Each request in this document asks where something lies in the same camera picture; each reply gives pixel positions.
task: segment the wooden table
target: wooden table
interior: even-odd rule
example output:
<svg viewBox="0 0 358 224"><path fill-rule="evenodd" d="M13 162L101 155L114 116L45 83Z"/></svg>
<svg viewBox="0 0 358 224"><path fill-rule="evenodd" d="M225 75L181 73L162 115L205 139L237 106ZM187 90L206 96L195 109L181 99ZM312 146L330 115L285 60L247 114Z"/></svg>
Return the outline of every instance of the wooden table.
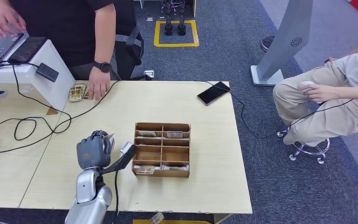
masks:
<svg viewBox="0 0 358 224"><path fill-rule="evenodd" d="M82 171L76 144L94 130L115 133L113 162L121 146L133 141L136 122L174 122L192 127L190 177L136 177L129 165L118 174L119 210L223 213L217 221L230 213L252 213L231 96L206 107L196 96L209 87L197 82L117 83L98 107L51 138L20 207L70 208ZM94 103L68 103L65 112L77 115ZM114 175L104 177L114 191ZM115 203L113 199L109 210Z"/></svg>
<svg viewBox="0 0 358 224"><path fill-rule="evenodd" d="M5 98L0 99L0 122L9 118L42 116L50 125L56 126L60 114L46 115L48 109L20 96L15 84L0 84L0 90L8 92ZM31 91L26 95L44 101L38 91ZM0 151L32 143L50 132L39 120L36 131L31 137L16 141L13 137L16 124L17 121L9 121L0 126ZM33 122L23 122L19 126L18 137L27 136L33 127ZM0 207L17 208L20 205L48 141L49 137L34 146L0 154Z"/></svg>

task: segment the white mouse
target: white mouse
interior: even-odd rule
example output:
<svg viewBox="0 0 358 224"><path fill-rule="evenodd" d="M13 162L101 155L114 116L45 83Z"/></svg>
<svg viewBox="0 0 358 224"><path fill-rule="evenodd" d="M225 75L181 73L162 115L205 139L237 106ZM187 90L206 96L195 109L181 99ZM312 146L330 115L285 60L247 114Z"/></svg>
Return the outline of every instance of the white mouse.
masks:
<svg viewBox="0 0 358 224"><path fill-rule="evenodd" d="M297 89L300 90L300 87L302 85L310 85L310 84L315 84L314 82L311 82L311 81L303 81L303 82L300 82L299 84L297 84ZM308 90L311 90L311 88L308 88L308 89L305 89L305 90L301 90L303 92L306 92Z"/></svg>

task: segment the stool caster wheel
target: stool caster wheel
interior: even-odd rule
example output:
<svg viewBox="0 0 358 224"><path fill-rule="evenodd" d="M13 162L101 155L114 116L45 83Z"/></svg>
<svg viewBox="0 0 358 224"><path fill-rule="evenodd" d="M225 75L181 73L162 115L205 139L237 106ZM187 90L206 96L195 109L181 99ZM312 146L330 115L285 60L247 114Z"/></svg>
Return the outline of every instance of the stool caster wheel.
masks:
<svg viewBox="0 0 358 224"><path fill-rule="evenodd" d="M323 153L322 154L322 157L320 157L320 158L318 158L317 159L317 162L319 163L319 164L324 164L324 159L326 158L326 155Z"/></svg>
<svg viewBox="0 0 358 224"><path fill-rule="evenodd" d="M300 150L297 150L296 153L294 153L294 155L293 155L293 154L290 154L290 155L289 155L289 159L290 159L291 161L295 161L295 160L296 160L296 156L297 156L298 154L300 154Z"/></svg>
<svg viewBox="0 0 358 224"><path fill-rule="evenodd" d="M290 154L290 155L289 155L289 159L290 159L291 161L295 161L295 160L296 160L296 158L293 156L293 154Z"/></svg>
<svg viewBox="0 0 358 224"><path fill-rule="evenodd" d="M289 131L289 128L283 130L283 131L280 131L280 132L277 132L276 135L278 135L279 138L283 137L285 134L287 134Z"/></svg>

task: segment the gray robotic hand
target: gray robotic hand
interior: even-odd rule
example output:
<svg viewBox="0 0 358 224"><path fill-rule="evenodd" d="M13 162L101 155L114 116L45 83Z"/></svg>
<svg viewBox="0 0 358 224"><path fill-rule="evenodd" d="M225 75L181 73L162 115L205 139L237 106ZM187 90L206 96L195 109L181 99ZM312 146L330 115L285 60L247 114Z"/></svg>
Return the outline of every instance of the gray robotic hand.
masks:
<svg viewBox="0 0 358 224"><path fill-rule="evenodd" d="M77 144L77 161L83 171L77 176L76 195L65 224L102 224L112 201L112 191L103 182L102 175L124 169L137 152L136 146L127 142L121 150L123 155L104 168L110 164L114 146L114 139L111 141L110 137L104 131L94 131Z"/></svg>

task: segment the wooden organizer box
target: wooden organizer box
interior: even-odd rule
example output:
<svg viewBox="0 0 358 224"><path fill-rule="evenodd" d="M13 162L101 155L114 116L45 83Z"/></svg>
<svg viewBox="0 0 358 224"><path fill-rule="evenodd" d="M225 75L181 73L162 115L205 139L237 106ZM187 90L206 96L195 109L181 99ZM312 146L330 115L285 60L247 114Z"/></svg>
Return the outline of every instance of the wooden organizer box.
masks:
<svg viewBox="0 0 358 224"><path fill-rule="evenodd" d="M190 175L190 125L176 123L136 123L134 144L138 152L132 159L132 172L135 175L160 177L189 177ZM182 138L172 137L172 132L182 132ZM144 137L145 133L156 137ZM152 175L137 174L135 166L153 165ZM161 167L185 167L187 170L162 170Z"/></svg>

